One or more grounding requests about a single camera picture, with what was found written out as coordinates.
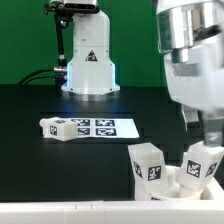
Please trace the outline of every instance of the green wall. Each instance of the green wall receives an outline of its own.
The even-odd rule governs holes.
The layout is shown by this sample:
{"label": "green wall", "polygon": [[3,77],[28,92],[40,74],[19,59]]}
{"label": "green wall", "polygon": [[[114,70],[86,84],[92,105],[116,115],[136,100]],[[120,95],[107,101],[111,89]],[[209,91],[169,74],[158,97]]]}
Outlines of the green wall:
{"label": "green wall", "polygon": [[[25,75],[57,63],[53,14],[48,0],[7,0],[0,7],[0,84],[18,83]],[[149,0],[98,0],[111,20],[111,59],[119,64],[121,86],[164,86],[157,50],[155,10]],[[72,26],[64,31],[67,59],[72,57]],[[49,84],[50,81],[38,83]]]}

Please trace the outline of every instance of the stack of cubes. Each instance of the stack of cubes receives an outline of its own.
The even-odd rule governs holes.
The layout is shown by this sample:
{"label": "stack of cubes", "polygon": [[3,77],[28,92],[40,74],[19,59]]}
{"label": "stack of cubes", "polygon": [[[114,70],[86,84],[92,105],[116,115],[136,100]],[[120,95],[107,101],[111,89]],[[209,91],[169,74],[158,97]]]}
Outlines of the stack of cubes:
{"label": "stack of cubes", "polygon": [[181,168],[165,166],[151,143],[128,146],[135,178],[135,200],[199,200],[223,158],[224,148],[192,145]]}

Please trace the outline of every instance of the white cube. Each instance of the white cube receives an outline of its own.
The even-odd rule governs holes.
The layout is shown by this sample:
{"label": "white cube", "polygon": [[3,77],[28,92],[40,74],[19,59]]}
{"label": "white cube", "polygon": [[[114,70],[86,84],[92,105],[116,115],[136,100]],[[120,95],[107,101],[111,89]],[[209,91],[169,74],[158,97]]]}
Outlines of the white cube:
{"label": "white cube", "polygon": [[189,190],[203,190],[213,178],[223,155],[221,146],[211,148],[203,142],[190,146],[176,181]]}
{"label": "white cube", "polygon": [[40,125],[43,127],[45,138],[68,141],[78,137],[78,124],[70,119],[58,117],[42,119]]}
{"label": "white cube", "polygon": [[163,152],[151,143],[128,146],[135,181],[145,191],[168,189],[168,178]]}
{"label": "white cube", "polygon": [[60,117],[52,117],[52,118],[48,118],[48,119],[43,118],[43,119],[40,120],[40,126],[43,129],[43,136],[44,136],[44,138],[49,138],[48,123],[50,121],[57,121],[59,119],[61,119],[61,118]]}

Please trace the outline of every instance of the black table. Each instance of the black table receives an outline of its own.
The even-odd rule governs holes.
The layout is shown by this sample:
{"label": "black table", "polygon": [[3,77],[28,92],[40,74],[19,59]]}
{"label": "black table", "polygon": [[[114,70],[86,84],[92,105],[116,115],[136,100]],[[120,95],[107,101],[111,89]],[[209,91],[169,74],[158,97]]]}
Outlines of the black table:
{"label": "black table", "polygon": [[[201,139],[185,132],[180,106],[166,88],[122,88],[118,98],[79,102],[53,86],[0,86],[0,202],[132,200],[134,179],[127,146],[163,150],[166,164]],[[139,139],[44,139],[42,118],[133,118]],[[216,177],[224,183],[223,164]]]}

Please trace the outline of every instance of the black cable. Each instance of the black cable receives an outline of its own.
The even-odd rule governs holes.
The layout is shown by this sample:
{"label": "black cable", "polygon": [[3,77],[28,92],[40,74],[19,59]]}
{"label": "black cable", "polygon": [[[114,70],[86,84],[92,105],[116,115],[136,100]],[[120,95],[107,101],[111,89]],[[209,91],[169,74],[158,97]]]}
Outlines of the black cable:
{"label": "black cable", "polygon": [[23,85],[26,86],[28,83],[34,81],[34,80],[39,80],[39,79],[56,79],[57,76],[41,76],[41,77],[36,77],[36,78],[32,78],[27,80]]}
{"label": "black cable", "polygon": [[39,75],[41,73],[45,73],[45,72],[53,72],[54,69],[53,68],[45,68],[45,69],[41,69],[41,70],[38,70],[36,72],[32,72],[31,74],[27,75],[26,77],[24,77],[19,83],[18,85],[22,86],[24,82],[26,82],[28,79],[36,76],[36,75]]}
{"label": "black cable", "polygon": [[107,9],[107,14],[108,14],[108,15],[111,13],[111,10],[112,10],[112,8],[114,7],[114,4],[115,4],[115,0],[111,0],[111,1],[110,1],[110,5],[109,5],[109,7],[108,7],[108,9]]}

